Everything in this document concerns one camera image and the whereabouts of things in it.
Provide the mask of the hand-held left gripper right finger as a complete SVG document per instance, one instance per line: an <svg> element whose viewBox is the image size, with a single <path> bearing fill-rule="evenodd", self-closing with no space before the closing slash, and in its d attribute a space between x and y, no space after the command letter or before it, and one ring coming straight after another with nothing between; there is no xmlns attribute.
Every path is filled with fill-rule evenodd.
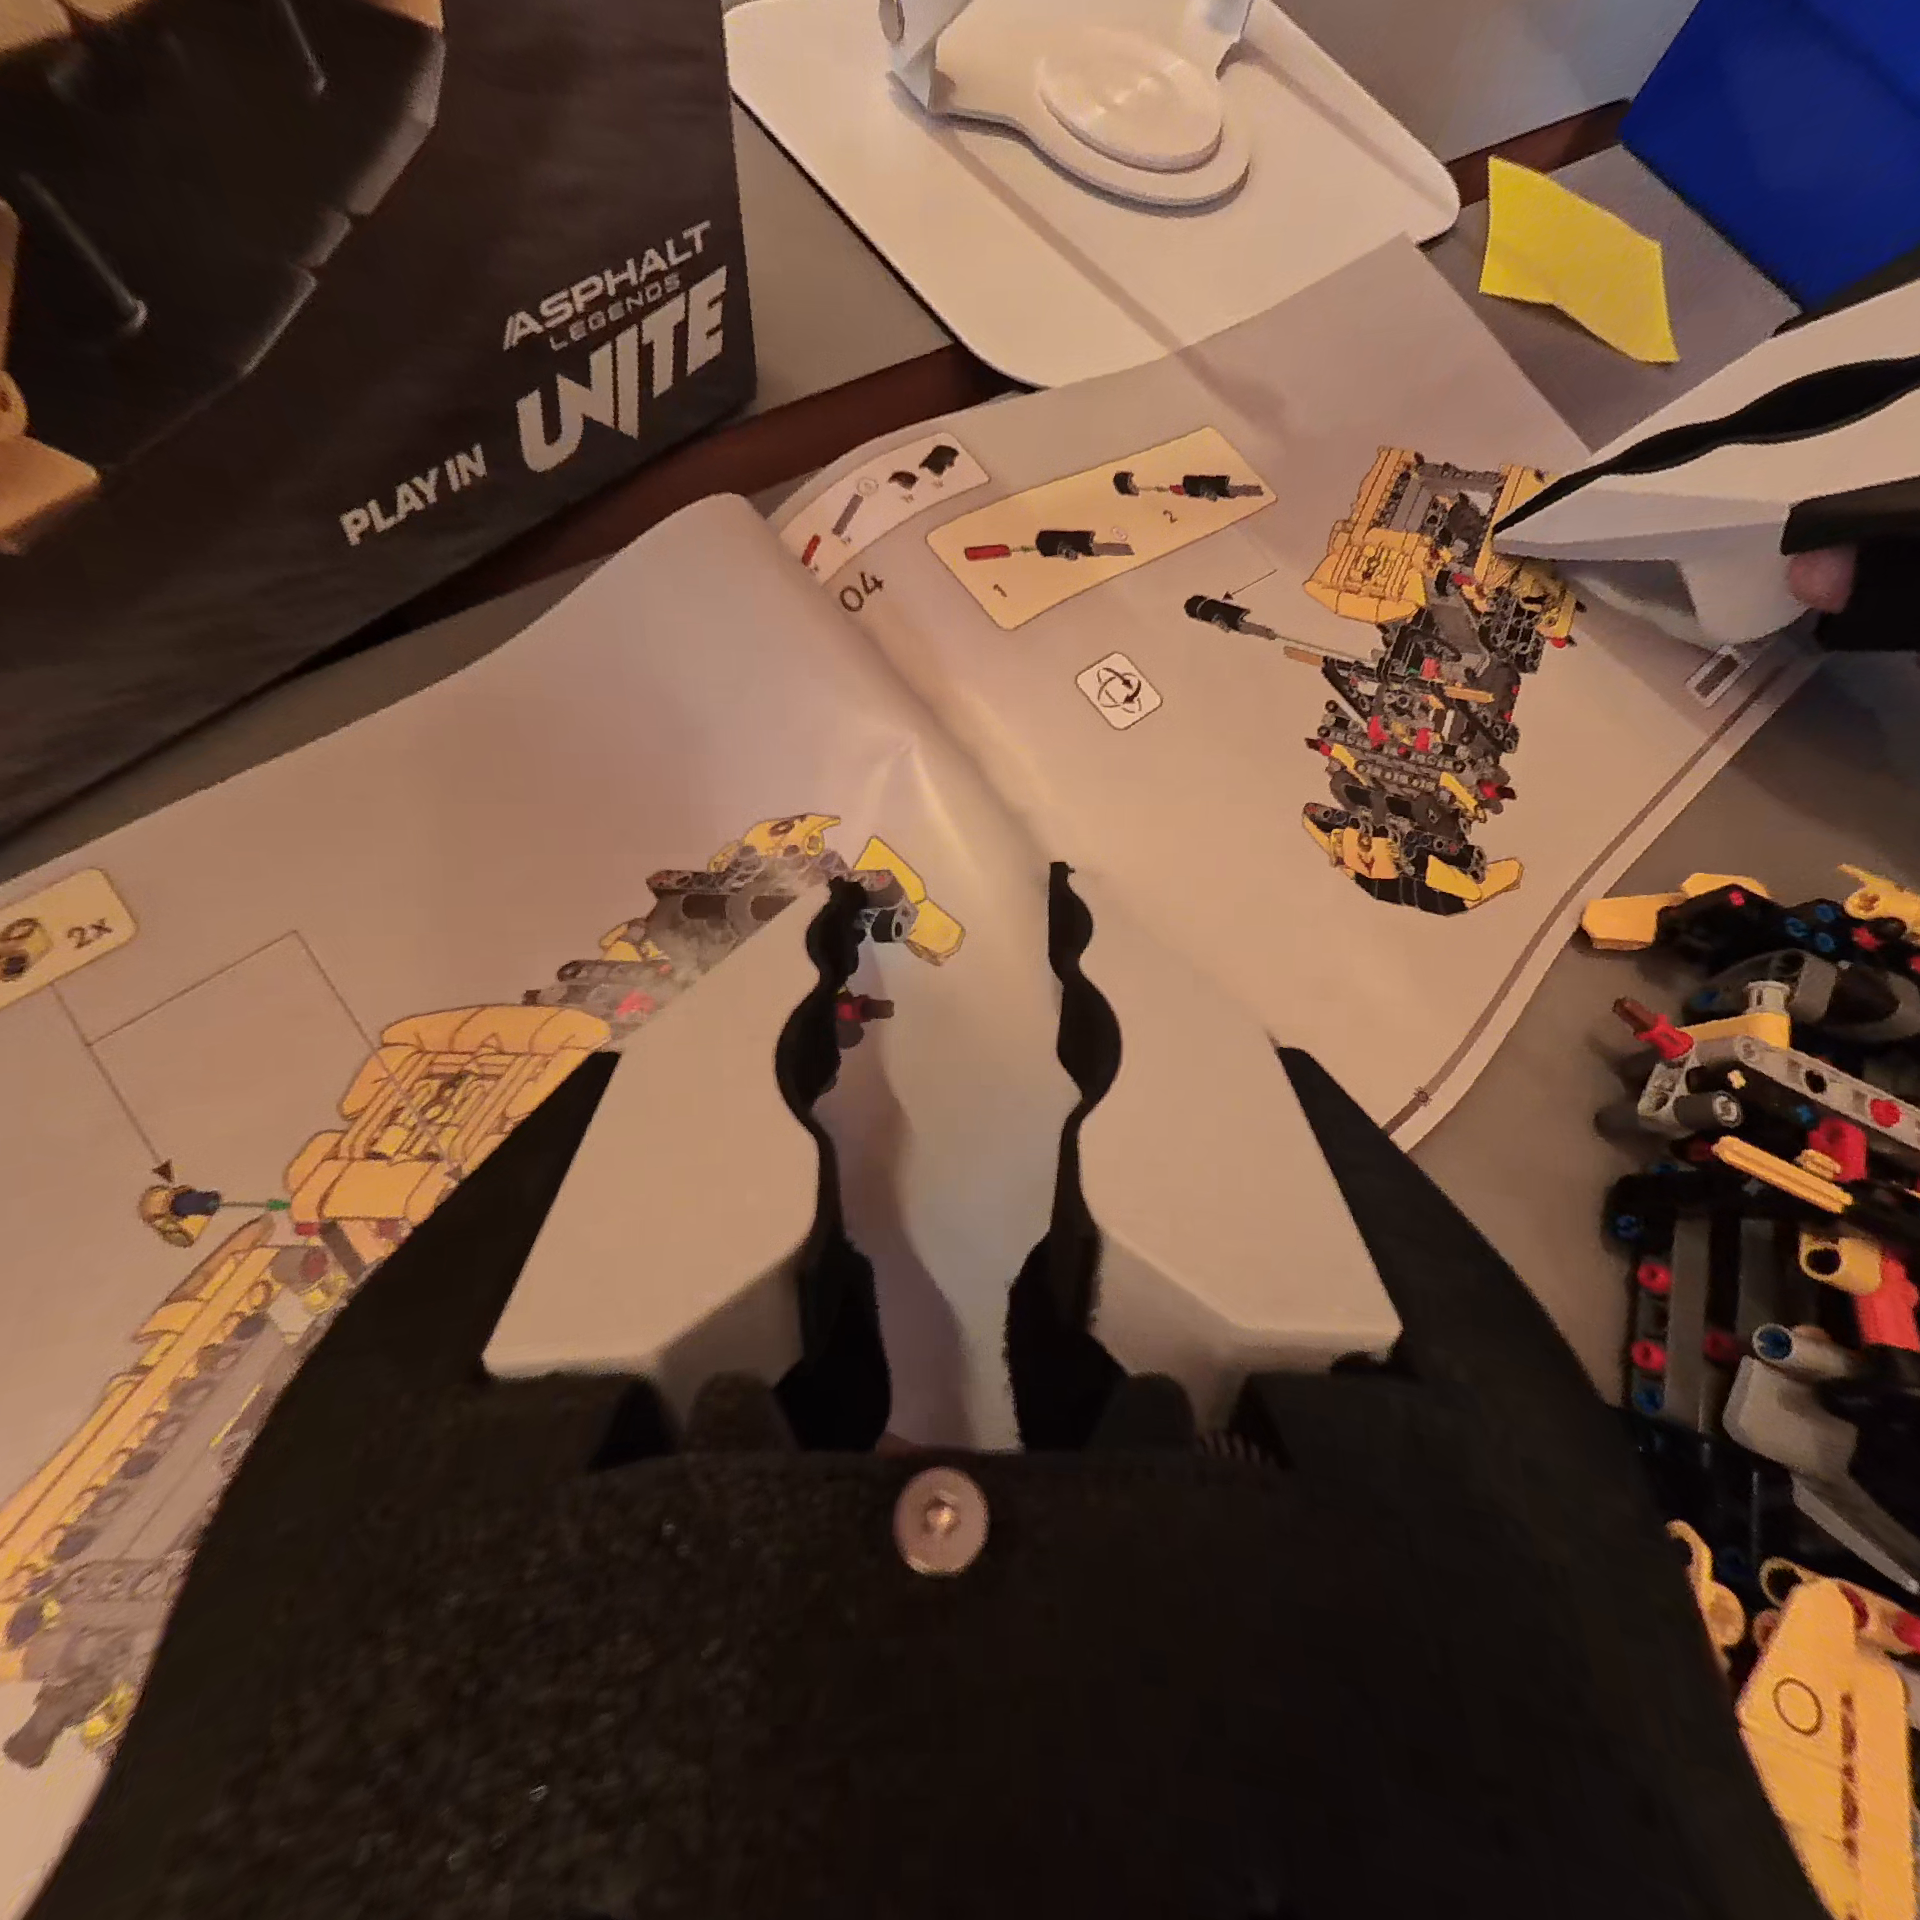
<svg viewBox="0 0 1920 1920"><path fill-rule="evenodd" d="M1047 1220L1062 1330L1180 1390L1383 1356L1403 1308L1278 1037L1071 864L1047 875L1047 962L1071 1072Z"/></svg>

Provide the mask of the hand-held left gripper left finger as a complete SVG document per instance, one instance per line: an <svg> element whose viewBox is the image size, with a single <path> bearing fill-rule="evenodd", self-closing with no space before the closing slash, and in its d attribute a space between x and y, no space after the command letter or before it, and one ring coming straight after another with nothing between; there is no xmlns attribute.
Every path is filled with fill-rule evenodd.
<svg viewBox="0 0 1920 1920"><path fill-rule="evenodd" d="M863 1252L822 1099L863 893L807 880L622 1048L487 1380L817 1386L863 1372Z"/></svg>

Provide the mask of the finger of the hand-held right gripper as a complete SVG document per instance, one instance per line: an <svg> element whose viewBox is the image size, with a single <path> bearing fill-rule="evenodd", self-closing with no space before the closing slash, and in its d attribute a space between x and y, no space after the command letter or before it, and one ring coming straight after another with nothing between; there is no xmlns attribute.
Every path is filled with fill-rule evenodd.
<svg viewBox="0 0 1920 1920"><path fill-rule="evenodd" d="M1723 444L1797 444L1858 425L1920 386L1920 284L1797 321L1593 452L1593 469L1681 469Z"/></svg>
<svg viewBox="0 0 1920 1920"><path fill-rule="evenodd" d="M1762 639L1809 621L1785 590L1785 527L1797 505L1736 505L1736 493L1687 493L1672 481L1573 469L1567 485L1537 493L1490 527L1507 558L1552 558L1579 588L1618 588L1625 612L1653 621L1687 639Z"/></svg>

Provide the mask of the yellow toy brick car model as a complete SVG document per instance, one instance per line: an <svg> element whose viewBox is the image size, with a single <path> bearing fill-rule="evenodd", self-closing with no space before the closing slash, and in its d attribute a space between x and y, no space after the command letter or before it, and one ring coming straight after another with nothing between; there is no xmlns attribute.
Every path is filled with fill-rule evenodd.
<svg viewBox="0 0 1920 1920"><path fill-rule="evenodd" d="M1618 999L1645 1139L1625 1427L1687 1560L1736 1751L1818 1913L1920 1913L1920 896L1687 875L1579 939L1700 976Z"/></svg>

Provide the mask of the blue storage bin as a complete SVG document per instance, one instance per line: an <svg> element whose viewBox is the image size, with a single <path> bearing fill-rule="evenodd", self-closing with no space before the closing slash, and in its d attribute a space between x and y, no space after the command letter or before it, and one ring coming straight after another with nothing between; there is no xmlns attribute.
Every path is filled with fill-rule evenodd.
<svg viewBox="0 0 1920 1920"><path fill-rule="evenodd" d="M1625 145L1769 288L1827 304L1920 244L1920 8L1700 0Z"/></svg>

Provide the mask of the yellow paper piece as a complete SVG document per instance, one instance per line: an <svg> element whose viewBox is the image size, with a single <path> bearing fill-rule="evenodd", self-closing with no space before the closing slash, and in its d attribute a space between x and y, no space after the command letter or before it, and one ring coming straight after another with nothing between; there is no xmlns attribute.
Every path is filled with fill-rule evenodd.
<svg viewBox="0 0 1920 1920"><path fill-rule="evenodd" d="M1625 364L1681 364L1662 244L1645 227L1507 158L1487 184L1487 300L1552 304Z"/></svg>

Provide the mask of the toy car set box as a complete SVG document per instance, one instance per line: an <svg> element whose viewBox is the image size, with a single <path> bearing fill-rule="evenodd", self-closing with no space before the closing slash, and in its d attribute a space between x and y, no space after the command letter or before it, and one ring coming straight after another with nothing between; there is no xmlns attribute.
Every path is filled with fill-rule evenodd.
<svg viewBox="0 0 1920 1920"><path fill-rule="evenodd" d="M715 0L9 0L0 836L752 396Z"/></svg>

